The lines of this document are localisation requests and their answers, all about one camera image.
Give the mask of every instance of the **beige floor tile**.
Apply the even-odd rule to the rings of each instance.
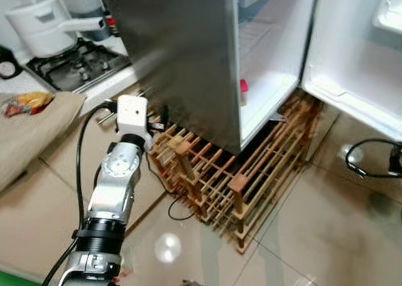
[[[171,202],[170,197],[164,199],[124,242],[124,254],[134,272],[122,278],[120,285],[177,286],[183,279],[194,279],[207,286],[232,286],[257,244],[253,242],[241,256],[232,243],[196,219],[172,221],[166,214]],[[178,204],[172,214],[185,216],[188,211]],[[159,261],[155,252],[165,233],[180,240],[181,253],[171,263]]]
[[[235,286],[313,286],[314,283],[259,245]]]
[[[396,201],[402,202],[401,179],[362,179],[356,173],[350,171],[345,166],[345,162],[337,157],[342,145],[354,144],[366,138],[386,137],[369,126],[343,114],[321,144],[313,158],[313,163],[357,184],[369,187],[376,192],[383,193]],[[371,170],[385,172],[389,164],[389,150],[385,150],[383,145],[367,145],[365,147],[364,160],[361,165]]]
[[[39,161],[27,171],[0,195],[0,263],[42,280],[72,241],[77,199]]]
[[[280,211],[280,209],[282,208],[282,205],[285,203],[286,199],[289,197],[289,194],[291,193],[291,191],[293,190],[293,188],[295,187],[296,183],[298,182],[300,176],[302,175],[302,173],[300,172],[292,181],[292,183],[289,185],[289,187],[287,188],[286,192],[282,195],[281,199],[278,201],[278,203],[275,205],[274,209],[271,211],[271,214],[268,216],[268,218],[266,218],[264,224],[261,226],[261,228],[259,229],[257,235],[255,235],[254,240],[260,242],[261,239],[263,238],[266,230],[269,228],[269,226],[271,225],[271,223],[274,221],[276,215],[278,214],[278,212]]]
[[[92,195],[94,175],[97,167],[105,157],[107,148],[117,140],[115,121],[110,119],[99,126],[96,119],[103,118],[107,112],[100,110],[90,120],[84,134],[81,152],[81,181],[84,199]],[[57,138],[41,154],[42,159],[56,171],[66,183],[75,188],[77,143],[83,125],[83,119],[69,127],[68,131]]]
[[[311,166],[261,244],[318,285],[401,285],[401,206]]]

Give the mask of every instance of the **kitchen counter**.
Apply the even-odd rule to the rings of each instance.
[[[124,44],[120,38],[112,36],[104,41],[95,43],[104,45],[115,52],[127,55],[126,48],[124,47]],[[111,98],[124,89],[127,89],[131,85],[137,83],[141,77],[144,77],[143,70],[148,71],[149,64],[156,63],[156,60],[161,58],[161,53],[162,52],[150,53],[136,63],[135,69],[132,65],[130,65],[83,92],[83,94],[86,95],[86,99],[79,116],[88,113],[105,99]],[[20,63],[26,62],[26,55],[17,54],[16,57]],[[48,92],[44,86],[42,86],[26,71],[23,71],[19,76],[13,79],[0,79],[0,92],[2,93],[20,94],[33,91]]]

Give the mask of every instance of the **gas stove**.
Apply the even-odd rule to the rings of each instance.
[[[33,58],[26,69],[52,92],[83,92],[130,65],[124,55],[82,38],[77,44],[50,58]]]

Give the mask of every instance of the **wooden rack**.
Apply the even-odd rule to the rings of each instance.
[[[268,123],[238,157],[174,124],[155,140],[151,159],[168,191],[243,254],[302,169],[320,109],[294,93],[280,109],[286,121]]]

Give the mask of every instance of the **black cable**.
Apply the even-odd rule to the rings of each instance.
[[[149,158],[148,158],[148,154],[145,153],[145,159],[146,162],[148,164],[148,170],[159,180],[160,184],[162,185],[162,187],[165,189],[166,192],[168,192],[169,194],[174,194],[173,192],[170,192],[166,187],[165,184],[163,183],[163,181],[161,180],[161,177],[159,177],[159,174],[156,173],[154,170],[151,169],[151,164],[149,162]]]
[[[94,189],[96,188],[96,184],[98,183],[98,176],[99,176],[99,173],[101,172],[101,169],[102,169],[102,164],[100,164],[100,165],[98,166],[98,168],[96,169],[96,172],[95,172],[95,177],[94,177]]]
[[[85,118],[84,123],[81,128],[80,136],[78,139],[77,143],[77,158],[76,158],[76,182],[77,182],[77,200],[78,200],[78,209],[79,209],[79,227],[78,229],[82,229],[84,226],[84,201],[82,198],[82,188],[81,188],[81,146],[82,146],[82,140],[84,138],[84,133],[85,129],[87,128],[87,125],[90,121],[90,119],[94,116],[94,114],[99,110],[106,108],[104,104],[101,104],[97,107],[95,107]],[[42,286],[48,286],[50,283],[50,280],[53,278],[54,274],[56,271],[60,268],[61,264],[64,262],[66,257],[68,257],[69,254],[73,251],[73,249],[76,247],[78,242],[78,238],[75,238],[70,246],[65,250],[65,252],[61,255],[61,257],[57,260],[57,262],[52,266],[52,269],[49,271],[48,275],[44,279]]]
[[[358,146],[361,146],[365,143],[387,143],[393,146],[397,146],[398,148],[402,149],[402,145],[396,143],[395,141],[391,141],[391,140],[385,140],[382,138],[369,138],[366,140],[362,140],[354,145],[351,146],[351,148],[349,149],[349,151],[346,153],[345,156],[345,162],[346,165],[349,169],[351,169],[352,171],[358,173],[360,176],[362,177],[372,177],[372,178],[402,178],[402,175],[391,175],[391,174],[370,174],[367,173],[365,170],[363,170],[362,168],[358,167],[357,165],[355,165],[354,163],[351,163],[349,161],[349,156],[350,154],[352,154],[352,152],[354,151],[354,149],[356,149]]]
[[[174,194],[173,192],[170,192],[170,191],[165,187],[165,185],[164,185],[164,183],[162,182],[162,180],[161,180],[161,178],[159,177],[159,175],[158,175],[154,170],[151,169],[151,164],[150,164],[150,162],[149,162],[148,154],[145,154],[145,159],[146,159],[146,162],[147,162],[147,164],[148,164],[148,170],[149,170],[153,175],[155,175],[156,178],[158,178],[160,184],[161,184],[162,187],[165,189],[165,191],[168,192],[169,194]],[[169,218],[172,219],[172,220],[175,220],[175,221],[184,221],[184,220],[190,219],[192,216],[194,216],[194,213],[193,213],[193,214],[191,214],[191,215],[189,215],[189,216],[187,216],[187,217],[177,218],[177,217],[173,217],[173,216],[170,214],[170,211],[171,211],[173,205],[174,205],[177,201],[179,201],[179,199],[182,198],[182,197],[183,197],[182,195],[180,195],[179,197],[177,197],[177,198],[170,204],[170,206],[169,206],[169,208],[168,208],[168,216],[169,216]]]
[[[190,219],[192,216],[194,216],[194,213],[192,213],[191,215],[189,215],[189,216],[187,216],[187,217],[177,218],[177,217],[173,217],[173,216],[170,214],[170,211],[171,211],[172,207],[173,207],[173,206],[175,205],[175,203],[176,203],[177,201],[179,201],[180,198],[182,198],[182,197],[183,197],[183,196],[178,196],[178,197],[170,204],[170,206],[169,206],[169,208],[168,208],[168,216],[169,216],[170,219],[172,219],[172,220],[174,220],[174,221],[184,221],[184,220],[188,220],[188,219]]]

